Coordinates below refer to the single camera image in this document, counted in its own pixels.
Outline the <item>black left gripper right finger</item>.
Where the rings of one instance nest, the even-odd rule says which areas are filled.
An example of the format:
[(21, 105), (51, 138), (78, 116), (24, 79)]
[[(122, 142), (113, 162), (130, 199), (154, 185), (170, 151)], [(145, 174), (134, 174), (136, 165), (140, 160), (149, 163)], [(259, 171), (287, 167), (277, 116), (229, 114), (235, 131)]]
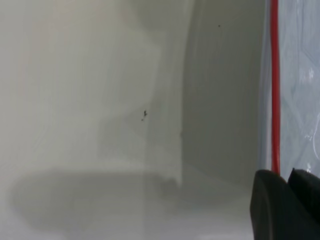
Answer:
[(317, 176), (293, 168), (288, 185), (310, 215), (320, 215), (320, 179)]

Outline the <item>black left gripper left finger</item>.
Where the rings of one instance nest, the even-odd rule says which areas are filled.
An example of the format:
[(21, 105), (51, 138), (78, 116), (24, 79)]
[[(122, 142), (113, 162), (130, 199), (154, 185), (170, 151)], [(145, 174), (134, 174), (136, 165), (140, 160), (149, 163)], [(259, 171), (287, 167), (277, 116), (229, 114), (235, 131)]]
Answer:
[(310, 215), (288, 185), (270, 170), (255, 173), (250, 201), (255, 240), (318, 240), (320, 215)]

